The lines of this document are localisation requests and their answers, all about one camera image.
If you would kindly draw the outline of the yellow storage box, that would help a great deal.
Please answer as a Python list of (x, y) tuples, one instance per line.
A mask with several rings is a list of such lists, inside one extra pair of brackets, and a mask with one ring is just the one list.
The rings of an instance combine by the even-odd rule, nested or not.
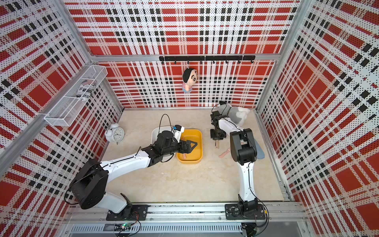
[(197, 145), (191, 143), (191, 148), (193, 150), (189, 154), (177, 153), (177, 159), (179, 162), (185, 165), (195, 165), (198, 164), (203, 157), (203, 146), (202, 146), (202, 133), (198, 129), (186, 129), (182, 135), (181, 140), (192, 141)]

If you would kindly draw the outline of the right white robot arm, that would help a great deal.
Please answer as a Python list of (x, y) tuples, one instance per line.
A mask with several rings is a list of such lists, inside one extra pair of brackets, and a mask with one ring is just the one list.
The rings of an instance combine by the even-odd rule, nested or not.
[(255, 141), (251, 129), (243, 129), (236, 125), (227, 115), (213, 111), (210, 115), (211, 138), (220, 141), (230, 139), (230, 154), (239, 167), (240, 188), (238, 202), (235, 206), (226, 206), (226, 217), (229, 220), (239, 218), (246, 220), (269, 219), (268, 211), (263, 202), (259, 200), (254, 189), (254, 162), (258, 157), (264, 156), (262, 149)]

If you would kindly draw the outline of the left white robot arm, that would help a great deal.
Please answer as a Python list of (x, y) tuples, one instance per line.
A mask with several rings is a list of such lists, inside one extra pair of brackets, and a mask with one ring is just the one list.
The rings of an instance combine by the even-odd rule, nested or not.
[(181, 134), (181, 131), (165, 130), (158, 134), (153, 144), (138, 149), (133, 155), (106, 162), (88, 160), (70, 183), (68, 191), (73, 193), (81, 209), (107, 209), (108, 221), (128, 220), (133, 216), (145, 219), (143, 212), (135, 208), (126, 195), (112, 194), (106, 191), (106, 187), (120, 176), (161, 162), (166, 155), (190, 154), (197, 142), (181, 140)]

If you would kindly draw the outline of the white storage box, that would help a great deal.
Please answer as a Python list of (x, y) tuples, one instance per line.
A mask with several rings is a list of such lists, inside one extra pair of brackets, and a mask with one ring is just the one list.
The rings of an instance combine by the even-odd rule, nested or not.
[(158, 147), (168, 147), (173, 142), (174, 132), (170, 126), (157, 127), (152, 132), (151, 144)]

